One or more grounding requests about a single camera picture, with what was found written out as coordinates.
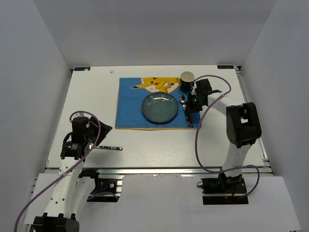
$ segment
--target black mount bracket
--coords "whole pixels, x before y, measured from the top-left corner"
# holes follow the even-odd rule
[[[203,204],[248,204],[248,197],[231,196],[235,194],[246,194],[247,188],[243,177],[240,175],[239,181],[226,185],[226,177],[219,174],[218,178],[203,178]],[[216,196],[216,194],[226,194],[229,196]]]

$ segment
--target metal spoon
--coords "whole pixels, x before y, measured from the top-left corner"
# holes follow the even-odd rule
[[[193,123],[191,121],[190,115],[185,111],[185,109],[187,108],[187,100],[185,99],[184,95],[179,98],[179,102],[183,105],[183,111],[185,120],[187,121],[187,126],[192,128]]]

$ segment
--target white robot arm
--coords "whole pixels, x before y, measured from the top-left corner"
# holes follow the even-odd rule
[[[203,105],[209,106],[220,96],[222,93],[212,90],[208,79],[196,81],[192,93],[188,94],[186,112],[199,112]],[[212,107],[226,116],[226,134],[230,141],[222,170],[242,167],[249,149],[262,134],[255,104],[223,96]],[[224,185],[239,182],[242,179],[241,168],[224,172],[224,178]]]
[[[98,173],[95,169],[82,170],[84,162],[67,172],[88,153],[92,145],[99,145],[112,129],[102,122],[100,127],[98,135],[98,122],[93,117],[73,119],[72,132],[65,137],[60,155],[58,175],[64,175],[64,178],[55,184],[43,216],[35,217],[33,227],[36,232],[79,231],[78,216],[88,196],[97,187]]]

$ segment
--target small cup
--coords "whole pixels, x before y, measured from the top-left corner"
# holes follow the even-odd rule
[[[185,93],[190,91],[191,82],[194,81],[194,75],[191,72],[183,72],[180,75],[180,90]]]

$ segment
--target white enclosure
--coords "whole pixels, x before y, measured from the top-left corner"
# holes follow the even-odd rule
[[[243,64],[276,0],[34,0],[70,68]]]
[[[199,64],[242,66],[271,165],[309,231],[307,0],[4,0],[0,22],[1,231],[44,170],[70,68]]]

